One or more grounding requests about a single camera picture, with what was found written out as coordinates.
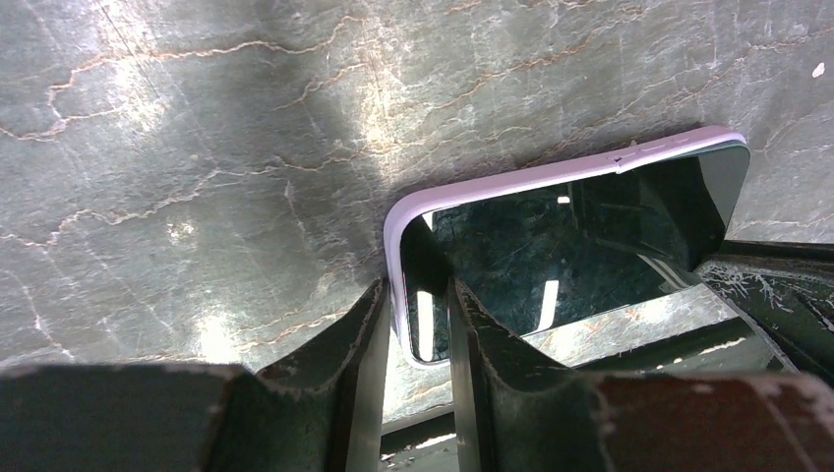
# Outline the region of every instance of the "white scratch mark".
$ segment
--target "white scratch mark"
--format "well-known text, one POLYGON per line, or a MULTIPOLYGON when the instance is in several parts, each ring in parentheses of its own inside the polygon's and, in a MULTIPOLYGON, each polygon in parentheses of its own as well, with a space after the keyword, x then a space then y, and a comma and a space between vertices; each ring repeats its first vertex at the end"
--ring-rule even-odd
POLYGON ((825 327, 827 327, 829 331, 834 332, 834 323, 831 323, 831 321, 828 320, 825 317, 819 317, 819 318, 822 320, 823 323, 825 323, 825 327))
POLYGON ((307 228, 304 227, 304 222, 301 220, 301 217, 298 215, 298 212, 295 210, 295 186, 287 180, 286 187, 284 187, 284 197, 287 199, 287 203, 289 204, 289 210, 293 216, 295 216, 296 226, 301 231, 301 242, 306 246, 307 245, 307 228))
POLYGON ((746 339, 745 337, 740 337, 740 338, 736 339, 735 341, 729 341, 729 342, 725 342, 724 344, 719 344, 717 346, 712 346, 710 348, 704 349, 698 355, 702 356, 704 354, 709 354, 710 352, 720 351, 721 349, 727 349, 728 347, 738 346, 745 339, 746 339))
POLYGON ((810 76, 813 78, 820 77, 821 75, 825 74, 825 63, 820 62, 814 69, 813 72, 810 73, 810 76))
POLYGON ((450 435, 438 436, 436 438, 431 438, 429 440, 420 442, 419 444, 415 445, 414 448, 415 449, 422 449, 424 447, 429 447, 430 445, 435 445, 435 444, 442 443, 443 441, 450 440, 454 437, 455 437, 454 433, 452 433, 450 435))

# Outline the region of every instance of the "marble veining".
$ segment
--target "marble veining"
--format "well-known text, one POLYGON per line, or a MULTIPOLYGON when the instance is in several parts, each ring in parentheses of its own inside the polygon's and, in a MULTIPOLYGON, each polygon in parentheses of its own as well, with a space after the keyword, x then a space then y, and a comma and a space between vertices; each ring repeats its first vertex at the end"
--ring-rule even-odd
MULTIPOLYGON (((258 369, 409 192, 704 124, 752 148, 732 238, 834 242, 832 36, 810 0, 12 0, 0 367, 258 369)), ((388 420, 445 401, 391 349, 388 420)))

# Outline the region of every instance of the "gray marble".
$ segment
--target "gray marble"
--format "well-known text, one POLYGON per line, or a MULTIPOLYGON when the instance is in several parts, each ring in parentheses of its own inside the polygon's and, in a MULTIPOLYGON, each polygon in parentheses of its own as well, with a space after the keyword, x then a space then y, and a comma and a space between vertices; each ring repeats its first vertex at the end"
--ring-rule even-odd
MULTIPOLYGON (((407 193, 702 124, 753 149, 734 238, 834 242, 832 36, 819 1, 12 0, 0 367, 257 369, 407 193)), ((392 349, 387 419, 442 402, 392 349)))

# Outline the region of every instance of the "lavender phone case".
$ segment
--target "lavender phone case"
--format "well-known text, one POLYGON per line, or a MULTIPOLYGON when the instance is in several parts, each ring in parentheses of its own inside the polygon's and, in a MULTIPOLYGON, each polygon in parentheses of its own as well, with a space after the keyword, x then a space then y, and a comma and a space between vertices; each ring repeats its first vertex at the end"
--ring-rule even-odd
POLYGON ((405 359, 418 369, 435 368, 448 362, 448 360, 424 362, 412 354, 399 251, 402 232, 412 219, 427 211, 436 211, 603 174, 619 174, 646 164, 727 142, 746 143, 745 138, 738 133, 719 126, 708 126, 635 147, 427 189, 397 202, 386 217, 384 238, 395 329, 405 359))

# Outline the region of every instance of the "smartphone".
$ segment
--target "smartphone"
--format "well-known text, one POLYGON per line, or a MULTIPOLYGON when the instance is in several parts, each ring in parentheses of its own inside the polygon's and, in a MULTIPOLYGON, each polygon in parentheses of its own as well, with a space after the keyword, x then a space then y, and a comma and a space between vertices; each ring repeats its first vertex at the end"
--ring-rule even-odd
POLYGON ((749 167, 710 126, 411 194, 384 237, 394 331, 417 368, 448 361, 448 279, 519 335, 686 289, 718 250, 749 167))

